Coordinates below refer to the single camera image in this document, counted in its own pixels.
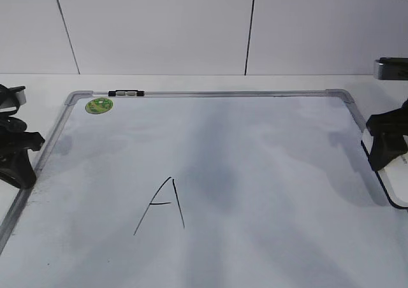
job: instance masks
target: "white table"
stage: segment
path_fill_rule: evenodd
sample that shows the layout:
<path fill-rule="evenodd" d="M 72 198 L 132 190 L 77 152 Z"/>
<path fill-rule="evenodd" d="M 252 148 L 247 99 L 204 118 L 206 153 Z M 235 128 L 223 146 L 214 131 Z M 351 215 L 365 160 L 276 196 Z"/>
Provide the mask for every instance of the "white table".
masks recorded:
<path fill-rule="evenodd" d="M 27 104 L 17 117 L 28 131 L 39 131 L 47 140 L 67 95 L 74 90 L 146 91 L 220 90 L 325 90 L 346 89 L 361 114 L 394 110 L 408 98 L 408 81 L 378 81 L 372 76 L 110 76 L 110 75 L 0 75 L 7 87 L 24 85 Z M 35 160 L 36 153 L 30 154 Z M 0 221 L 18 189 L 0 181 Z"/>

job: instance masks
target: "whiteboard frame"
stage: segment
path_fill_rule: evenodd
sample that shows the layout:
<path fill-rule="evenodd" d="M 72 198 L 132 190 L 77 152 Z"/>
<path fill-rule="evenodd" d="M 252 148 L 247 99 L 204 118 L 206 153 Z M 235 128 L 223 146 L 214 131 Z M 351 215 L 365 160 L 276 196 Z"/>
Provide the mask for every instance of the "whiteboard frame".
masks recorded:
<path fill-rule="evenodd" d="M 108 92 L 94 92 L 92 90 L 78 90 L 72 92 L 66 99 L 62 111 L 56 120 L 48 141 L 46 141 L 43 150 L 35 160 L 34 171 L 39 176 L 47 163 L 47 159 L 55 146 L 65 123 L 69 119 L 71 112 L 77 101 L 83 98 L 108 97 Z M 144 96 L 115 96 L 109 98 L 146 98 L 146 97 L 337 97 L 347 106 L 354 121 L 360 128 L 361 133 L 365 128 L 365 119 L 357 109 L 356 103 L 350 93 L 343 89 L 327 90 L 294 90 L 294 91 L 219 91 L 219 92 L 144 92 Z M 26 207 L 27 200 L 34 187 L 31 189 L 20 189 L 13 204 L 10 206 L 3 223 L 0 225 L 0 255 L 16 226 L 23 209 Z"/>

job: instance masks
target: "plastic corner piece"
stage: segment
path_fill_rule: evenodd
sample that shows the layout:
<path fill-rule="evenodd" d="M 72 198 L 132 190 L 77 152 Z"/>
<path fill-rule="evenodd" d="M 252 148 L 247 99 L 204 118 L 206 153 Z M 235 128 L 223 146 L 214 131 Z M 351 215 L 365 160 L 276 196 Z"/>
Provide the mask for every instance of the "plastic corner piece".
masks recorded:
<path fill-rule="evenodd" d="M 74 105 L 79 99 L 90 98 L 93 96 L 93 94 L 93 90 L 77 90 L 68 95 L 68 98 L 66 98 L 65 101 L 65 105 Z"/>
<path fill-rule="evenodd" d="M 345 89 L 326 89 L 329 96 L 339 97 L 345 103 L 354 103 L 351 94 Z"/>

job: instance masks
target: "white wall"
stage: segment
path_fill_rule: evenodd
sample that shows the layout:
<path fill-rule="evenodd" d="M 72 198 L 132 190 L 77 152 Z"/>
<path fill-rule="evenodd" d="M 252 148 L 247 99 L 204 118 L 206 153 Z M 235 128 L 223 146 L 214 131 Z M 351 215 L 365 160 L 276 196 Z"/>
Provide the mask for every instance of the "white wall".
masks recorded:
<path fill-rule="evenodd" d="M 408 56 L 408 0 L 256 0 L 250 75 L 371 74 Z"/>
<path fill-rule="evenodd" d="M 55 0 L 0 0 L 0 73 L 77 73 Z"/>
<path fill-rule="evenodd" d="M 252 0 L 60 0 L 81 73 L 242 75 Z M 255 0 L 249 75 L 408 57 L 408 0 Z M 0 73 L 76 73 L 56 0 L 0 0 Z"/>
<path fill-rule="evenodd" d="M 60 0 L 81 73 L 244 73 L 252 0 Z"/>

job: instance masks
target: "green sticker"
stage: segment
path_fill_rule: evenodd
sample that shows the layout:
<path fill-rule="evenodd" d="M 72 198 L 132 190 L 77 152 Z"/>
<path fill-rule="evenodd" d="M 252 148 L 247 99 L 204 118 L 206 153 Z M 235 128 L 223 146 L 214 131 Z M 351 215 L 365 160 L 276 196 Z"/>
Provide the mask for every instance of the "green sticker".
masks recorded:
<path fill-rule="evenodd" d="M 108 98 L 97 98 L 89 101 L 85 107 L 86 111 L 90 114 L 102 114 L 106 113 L 113 107 L 113 102 Z"/>

